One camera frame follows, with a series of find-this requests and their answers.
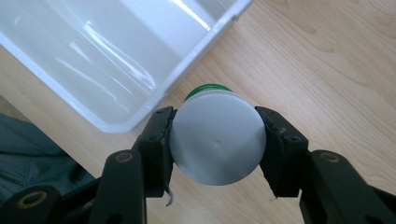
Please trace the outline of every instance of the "plastic bottle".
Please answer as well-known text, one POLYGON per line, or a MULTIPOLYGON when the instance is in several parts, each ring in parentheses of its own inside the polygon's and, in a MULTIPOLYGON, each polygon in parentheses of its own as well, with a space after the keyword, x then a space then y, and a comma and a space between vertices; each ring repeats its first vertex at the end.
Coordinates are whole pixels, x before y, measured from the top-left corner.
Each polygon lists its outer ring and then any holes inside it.
POLYGON ((228 185, 260 163, 266 143, 262 118, 246 100, 218 84, 192 91, 177 111, 170 148, 178 168, 207 185, 228 185))

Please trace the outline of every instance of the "screw hole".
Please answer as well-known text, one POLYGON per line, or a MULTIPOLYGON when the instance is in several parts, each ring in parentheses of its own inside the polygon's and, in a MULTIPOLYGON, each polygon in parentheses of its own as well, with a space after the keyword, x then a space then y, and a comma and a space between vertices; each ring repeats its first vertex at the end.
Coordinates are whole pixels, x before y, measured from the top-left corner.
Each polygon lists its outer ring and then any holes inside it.
POLYGON ((297 137, 297 136, 293 136, 290 140, 293 141, 293 142, 298 142, 298 141, 301 140, 301 138, 297 137))
POLYGON ((320 153, 320 157, 329 162, 339 162, 340 158, 338 158, 335 154, 330 152, 322 152, 320 153))
POLYGON ((122 152, 116 157, 117 162, 126 162, 134 158, 134 155, 128 152, 122 152))
POLYGON ((17 203, 20 209, 34 207, 42 203, 47 198, 47 192, 40 190, 26 194, 17 203))
POLYGON ((107 224, 120 224, 123 218, 121 214, 114 214, 107 219, 107 224))

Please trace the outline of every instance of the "wooden table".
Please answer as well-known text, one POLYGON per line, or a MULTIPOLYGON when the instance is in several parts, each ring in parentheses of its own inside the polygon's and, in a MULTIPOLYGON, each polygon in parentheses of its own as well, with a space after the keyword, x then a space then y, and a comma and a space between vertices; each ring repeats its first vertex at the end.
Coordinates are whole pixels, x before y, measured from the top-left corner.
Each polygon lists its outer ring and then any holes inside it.
MULTIPOLYGON (((396 194, 394 0, 257 0, 159 107, 178 108, 209 82, 280 112, 310 149, 344 155, 369 184, 396 194)), ((101 133, 3 48, 0 95, 95 176, 145 125, 101 133)), ((148 199, 148 223, 303 222, 298 199, 276 200, 260 169, 208 187, 176 168, 171 188, 170 207, 148 199)))

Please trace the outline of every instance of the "table surface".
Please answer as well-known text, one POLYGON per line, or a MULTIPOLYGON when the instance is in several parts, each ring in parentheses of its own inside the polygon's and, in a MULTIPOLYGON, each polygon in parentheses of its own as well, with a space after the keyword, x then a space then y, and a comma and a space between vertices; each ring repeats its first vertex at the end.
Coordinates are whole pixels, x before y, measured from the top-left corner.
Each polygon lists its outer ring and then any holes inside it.
MULTIPOLYGON (((159 107, 180 107, 204 83, 282 114, 310 149, 344 155, 371 185, 396 194, 395 0, 257 0, 159 107)), ((93 175, 143 130, 101 133, 0 48, 0 95, 93 175)), ((298 199, 277 199, 260 169, 225 187, 175 166, 167 198, 148 199, 148 223, 303 223, 298 199)))

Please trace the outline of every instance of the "plastic container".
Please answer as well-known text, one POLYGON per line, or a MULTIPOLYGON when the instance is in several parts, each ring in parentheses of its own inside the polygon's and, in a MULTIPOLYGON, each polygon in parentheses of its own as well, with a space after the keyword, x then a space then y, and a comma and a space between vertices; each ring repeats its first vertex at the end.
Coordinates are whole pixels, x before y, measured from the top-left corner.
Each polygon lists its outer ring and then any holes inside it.
POLYGON ((94 126, 132 130, 251 0, 0 3, 0 44, 94 126))
POLYGON ((187 176, 207 185, 228 185, 249 175, 265 150, 265 126, 239 95, 219 85, 189 94, 169 136, 172 157, 187 176))

